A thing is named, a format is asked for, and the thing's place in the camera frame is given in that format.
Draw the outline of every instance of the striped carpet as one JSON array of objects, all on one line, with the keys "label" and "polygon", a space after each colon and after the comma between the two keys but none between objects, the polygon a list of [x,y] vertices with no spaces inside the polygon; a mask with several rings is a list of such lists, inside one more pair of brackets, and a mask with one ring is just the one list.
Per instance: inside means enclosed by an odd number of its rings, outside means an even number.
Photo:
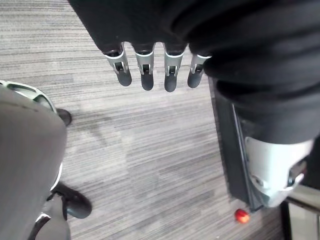
[{"label": "striped carpet", "polygon": [[69,218],[72,239],[282,239],[277,208],[234,221],[245,205],[228,195],[208,81],[187,86],[190,52],[168,93],[161,44],[149,92],[126,50],[133,81],[122,87],[67,1],[0,2],[0,78],[40,88],[74,118],[62,180],[94,209]]}]

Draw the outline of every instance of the robotic hand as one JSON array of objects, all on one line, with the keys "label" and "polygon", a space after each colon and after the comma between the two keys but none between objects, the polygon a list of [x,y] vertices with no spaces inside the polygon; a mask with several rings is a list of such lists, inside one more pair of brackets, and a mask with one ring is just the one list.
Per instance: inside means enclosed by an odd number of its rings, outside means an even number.
[{"label": "robotic hand", "polygon": [[176,88],[186,44],[187,80],[206,72],[241,121],[248,172],[266,207],[302,180],[320,133],[320,2],[314,0],[69,0],[121,85],[131,76],[123,42],[136,51],[142,87],[153,87],[153,47],[165,49],[164,87]]}]

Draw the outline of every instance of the red ball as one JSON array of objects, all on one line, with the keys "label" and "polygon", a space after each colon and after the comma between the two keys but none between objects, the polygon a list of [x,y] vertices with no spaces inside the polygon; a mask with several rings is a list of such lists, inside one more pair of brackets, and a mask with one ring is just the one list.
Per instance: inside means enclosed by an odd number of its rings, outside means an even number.
[{"label": "red ball", "polygon": [[242,209],[238,209],[237,211],[235,211],[234,216],[235,219],[241,224],[246,224],[250,220],[249,214]]}]

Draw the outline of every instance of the black sleeve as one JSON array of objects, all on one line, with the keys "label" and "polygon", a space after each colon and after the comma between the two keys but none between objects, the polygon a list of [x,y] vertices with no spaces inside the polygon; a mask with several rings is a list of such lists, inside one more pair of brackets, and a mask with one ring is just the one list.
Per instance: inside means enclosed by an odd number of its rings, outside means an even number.
[{"label": "black sleeve", "polygon": [[253,137],[293,144],[320,132],[319,13],[318,0],[203,0],[165,25],[212,56],[205,72]]},{"label": "black sleeve", "polygon": [[189,43],[256,139],[320,132],[319,0],[69,0],[102,52],[114,42]]}]

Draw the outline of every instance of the black fingertip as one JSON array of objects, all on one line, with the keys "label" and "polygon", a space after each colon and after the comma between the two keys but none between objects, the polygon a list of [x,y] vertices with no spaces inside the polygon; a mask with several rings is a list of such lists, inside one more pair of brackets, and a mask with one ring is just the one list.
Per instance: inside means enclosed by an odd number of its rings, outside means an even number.
[{"label": "black fingertip", "polygon": [[164,88],[167,92],[173,92],[177,87],[177,77],[170,74],[164,78]]}]

